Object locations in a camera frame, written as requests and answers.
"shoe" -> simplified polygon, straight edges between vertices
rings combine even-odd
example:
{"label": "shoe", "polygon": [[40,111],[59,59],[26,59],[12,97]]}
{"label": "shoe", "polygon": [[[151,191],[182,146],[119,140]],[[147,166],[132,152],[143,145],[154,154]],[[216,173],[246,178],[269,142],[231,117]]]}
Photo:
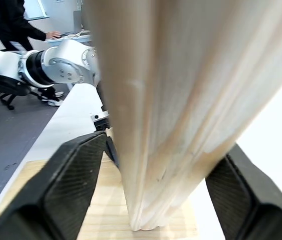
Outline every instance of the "shoe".
{"label": "shoe", "polygon": [[[63,91],[58,91],[55,93],[55,97],[60,98],[64,96],[64,92]],[[49,99],[46,96],[41,96],[41,101],[43,102],[47,102]]]}
{"label": "shoe", "polygon": [[47,104],[49,106],[52,106],[52,107],[57,107],[58,108],[60,105],[62,105],[62,103],[63,103],[63,100],[61,100],[61,99],[59,99],[58,101],[52,100],[52,99],[48,99],[47,100]]}
{"label": "shoe", "polygon": [[64,92],[63,91],[58,91],[58,92],[55,93],[55,96],[57,98],[60,98],[60,97],[64,96]]}

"white robotic arm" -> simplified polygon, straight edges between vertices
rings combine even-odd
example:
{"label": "white robotic arm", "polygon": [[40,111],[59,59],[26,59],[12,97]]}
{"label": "white robotic arm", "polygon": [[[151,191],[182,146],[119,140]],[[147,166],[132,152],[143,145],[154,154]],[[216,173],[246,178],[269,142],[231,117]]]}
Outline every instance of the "white robotic arm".
{"label": "white robotic arm", "polygon": [[0,91],[26,95],[25,88],[86,82],[97,86],[99,73],[94,47],[64,40],[45,51],[0,51]]}

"wood grain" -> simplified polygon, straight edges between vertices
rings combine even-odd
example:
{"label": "wood grain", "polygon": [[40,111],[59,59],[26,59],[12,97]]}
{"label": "wood grain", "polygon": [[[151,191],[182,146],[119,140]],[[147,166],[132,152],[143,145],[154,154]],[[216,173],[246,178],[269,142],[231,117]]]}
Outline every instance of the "wood grain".
{"label": "wood grain", "polygon": [[150,230],[282,85],[282,0],[86,0],[131,227]]}
{"label": "wood grain", "polygon": [[[26,163],[0,204],[0,213],[13,197],[45,165],[46,160]],[[193,210],[189,202],[176,212],[170,224],[154,231],[131,231],[120,173],[103,155],[96,189],[78,240],[198,240]]]}

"light wood board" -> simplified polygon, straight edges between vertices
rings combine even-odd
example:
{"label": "light wood board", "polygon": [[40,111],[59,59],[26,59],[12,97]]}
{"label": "light wood board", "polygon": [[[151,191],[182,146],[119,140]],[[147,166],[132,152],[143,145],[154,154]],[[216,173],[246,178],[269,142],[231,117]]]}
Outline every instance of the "light wood board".
{"label": "light wood board", "polygon": [[[0,213],[13,197],[45,165],[46,160],[28,162],[0,204]],[[152,231],[131,231],[121,177],[112,161],[103,155],[101,169],[79,240],[198,240],[193,210],[186,202],[166,227]]]}

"table surface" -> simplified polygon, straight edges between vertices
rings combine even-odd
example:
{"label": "table surface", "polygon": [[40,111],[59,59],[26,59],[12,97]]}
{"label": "table surface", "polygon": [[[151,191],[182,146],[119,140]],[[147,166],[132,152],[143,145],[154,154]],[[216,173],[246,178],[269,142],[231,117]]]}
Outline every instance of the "table surface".
{"label": "table surface", "polygon": [[90,34],[88,35],[75,35],[75,36],[64,36],[58,39],[50,39],[46,40],[45,42],[48,44],[51,44],[52,46],[58,46],[63,40],[65,39],[72,39],[75,41],[78,41],[80,43],[87,43],[92,40],[92,36]]}
{"label": "table surface", "polygon": [[[30,176],[35,174],[40,169],[39,165],[41,164],[40,166],[42,166],[44,164],[44,161],[37,160],[48,159],[63,142],[94,131],[95,128],[93,122],[90,119],[90,114],[95,114],[95,112],[97,111],[101,112],[99,109],[102,104],[101,102],[97,101],[99,99],[98,97],[95,97],[95,95],[88,96],[88,91],[91,93],[93,92],[91,88],[82,84],[74,86],[73,90],[64,101],[64,104],[53,116],[49,124],[42,132],[41,136],[38,138],[37,142],[33,145],[28,155],[24,158],[22,164],[19,166],[11,180],[8,182],[7,186],[4,188],[3,192],[0,195],[0,209],[4,207],[3,199],[8,196],[10,190],[12,191],[13,188],[17,188],[16,182],[14,183],[15,179],[30,178]],[[238,139],[237,143],[245,152],[245,154],[250,158],[250,160],[264,173],[266,173],[282,191],[282,88],[267,104],[263,111],[255,118],[252,124]],[[120,206],[119,209],[114,210],[114,212],[117,211],[118,214],[122,214],[126,211],[126,206],[124,203],[123,191],[120,187],[119,177],[117,176],[117,182],[115,182],[114,179],[109,181],[109,183],[113,182],[113,186],[105,186],[107,184],[105,179],[109,178],[109,176],[115,178],[115,176],[119,173],[117,169],[112,165],[108,165],[111,163],[109,163],[107,160],[104,162],[102,163],[102,168],[100,171],[100,183],[103,182],[104,187],[97,186],[96,193],[102,194],[102,191],[107,194],[111,193],[108,196],[109,198],[111,198],[111,201],[112,198],[121,199],[119,201],[123,202],[120,202],[120,204],[118,205]],[[104,205],[99,206],[99,208],[96,207],[96,209],[98,210],[94,208],[90,208],[89,210],[91,214],[94,213],[94,211],[99,211],[100,215],[98,216],[98,222],[102,224],[108,223],[108,226],[106,226],[105,228],[108,229],[104,232],[100,229],[93,231],[93,229],[95,229],[95,226],[91,226],[94,223],[97,223],[97,219],[91,218],[93,219],[93,221],[89,221],[87,220],[88,218],[86,218],[87,226],[84,225],[82,229],[83,233],[81,233],[80,236],[87,236],[84,233],[88,233],[90,236],[94,236],[94,239],[105,239],[104,237],[106,237],[106,239],[110,239],[108,238],[108,236],[112,237],[112,239],[119,239],[120,237],[122,237],[122,239],[137,239],[142,238],[142,236],[148,233],[132,233],[131,231],[129,231],[128,226],[124,225],[126,228],[126,233],[124,234],[126,235],[121,235],[123,233],[116,232],[115,234],[113,234],[113,236],[111,236],[110,232],[115,231],[113,223],[120,223],[123,218],[115,218],[115,216],[106,218],[105,210],[109,210],[113,207],[110,205],[109,198],[107,198],[108,201],[106,203],[104,202]],[[190,196],[189,201],[191,203],[193,211],[189,207],[187,202],[181,208],[181,212],[176,214],[176,220],[172,220],[170,222],[170,226],[168,227],[168,229],[173,230],[181,229],[181,226],[184,226],[185,228],[183,228],[180,232],[164,230],[164,233],[162,233],[161,229],[156,230],[155,233],[160,232],[160,234],[156,233],[157,235],[155,235],[154,239],[160,239],[158,238],[158,236],[162,236],[161,239],[182,239],[183,237],[180,236],[183,233],[191,235],[187,236],[187,238],[190,237],[190,239],[198,239],[197,232],[195,231],[194,227],[195,225],[192,224],[192,221],[194,221],[193,213],[195,214],[195,223],[199,231],[201,240],[224,239],[205,185],[205,181],[202,181],[202,183],[197,187],[197,189]],[[183,220],[185,220],[185,224],[183,224],[182,222],[182,224],[176,226],[178,224],[177,222],[181,222],[180,219],[177,220],[181,215]]]}

